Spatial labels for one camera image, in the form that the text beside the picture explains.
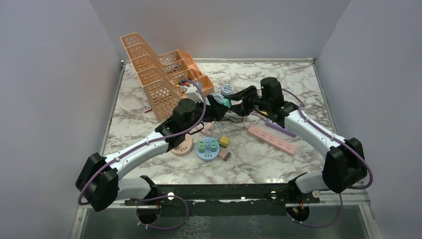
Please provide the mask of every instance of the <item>purple power strip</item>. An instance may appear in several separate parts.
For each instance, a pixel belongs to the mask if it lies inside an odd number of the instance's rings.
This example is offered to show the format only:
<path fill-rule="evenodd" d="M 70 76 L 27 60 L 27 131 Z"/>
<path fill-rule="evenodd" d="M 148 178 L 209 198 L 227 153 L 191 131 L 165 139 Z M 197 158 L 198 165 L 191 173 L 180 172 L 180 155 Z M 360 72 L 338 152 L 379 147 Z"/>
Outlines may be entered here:
<path fill-rule="evenodd" d="M 265 121 L 265 125 L 268 126 L 268 127 L 270 127 L 270 128 L 273 128 L 273 129 L 275 129 L 277 131 L 280 131 L 283 134 L 287 134 L 290 137 L 296 138 L 296 134 L 295 133 L 291 132 L 288 129 L 282 128 L 277 123 L 272 122 L 270 119 L 267 119 L 267 121 Z"/>

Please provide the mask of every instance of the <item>pink round socket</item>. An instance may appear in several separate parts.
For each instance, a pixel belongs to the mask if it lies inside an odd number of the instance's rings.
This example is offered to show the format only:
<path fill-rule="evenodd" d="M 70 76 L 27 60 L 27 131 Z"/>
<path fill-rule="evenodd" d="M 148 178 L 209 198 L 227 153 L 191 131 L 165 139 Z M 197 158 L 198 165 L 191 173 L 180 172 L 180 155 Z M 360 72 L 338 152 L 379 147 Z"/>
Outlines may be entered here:
<path fill-rule="evenodd" d="M 171 152 L 176 156 L 185 156 L 192 150 L 192 138 L 190 135 L 185 135 L 185 141 L 183 141 L 179 146 L 173 148 Z"/>

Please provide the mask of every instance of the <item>yellow block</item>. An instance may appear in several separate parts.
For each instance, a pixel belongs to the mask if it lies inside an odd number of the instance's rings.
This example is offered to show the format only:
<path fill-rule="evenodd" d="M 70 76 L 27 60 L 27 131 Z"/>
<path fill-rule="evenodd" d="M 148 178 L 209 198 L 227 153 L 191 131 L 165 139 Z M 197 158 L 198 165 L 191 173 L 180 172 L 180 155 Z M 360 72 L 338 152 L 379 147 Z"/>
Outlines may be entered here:
<path fill-rule="evenodd" d="M 218 141 L 221 147 L 227 148 L 228 143 L 230 143 L 230 139 L 226 136 L 221 137 L 221 139 Z"/>

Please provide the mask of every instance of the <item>white plug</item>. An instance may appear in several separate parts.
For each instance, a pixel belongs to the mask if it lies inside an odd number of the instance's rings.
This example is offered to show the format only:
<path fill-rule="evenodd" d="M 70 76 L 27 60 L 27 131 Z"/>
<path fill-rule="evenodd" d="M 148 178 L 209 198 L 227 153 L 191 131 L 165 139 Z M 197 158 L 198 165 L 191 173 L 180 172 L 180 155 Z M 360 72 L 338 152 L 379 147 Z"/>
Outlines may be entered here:
<path fill-rule="evenodd" d="M 188 89 L 186 90 L 186 95 L 195 103 L 203 102 L 201 95 L 197 92 L 197 88 L 193 84 L 189 85 Z"/>

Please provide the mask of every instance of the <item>small round teal object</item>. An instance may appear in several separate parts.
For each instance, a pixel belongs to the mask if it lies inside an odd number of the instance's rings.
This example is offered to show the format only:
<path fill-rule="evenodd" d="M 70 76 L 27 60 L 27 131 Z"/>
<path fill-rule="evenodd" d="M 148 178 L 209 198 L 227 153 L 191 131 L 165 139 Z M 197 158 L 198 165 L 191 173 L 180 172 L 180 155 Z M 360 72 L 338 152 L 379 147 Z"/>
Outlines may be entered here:
<path fill-rule="evenodd" d="M 200 160 L 211 162 L 218 157 L 220 145 L 215 138 L 205 137 L 198 141 L 196 150 Z"/>
<path fill-rule="evenodd" d="M 231 84 L 224 84 L 221 87 L 221 94 L 224 96 L 233 94 L 233 91 L 234 91 L 234 87 Z"/>

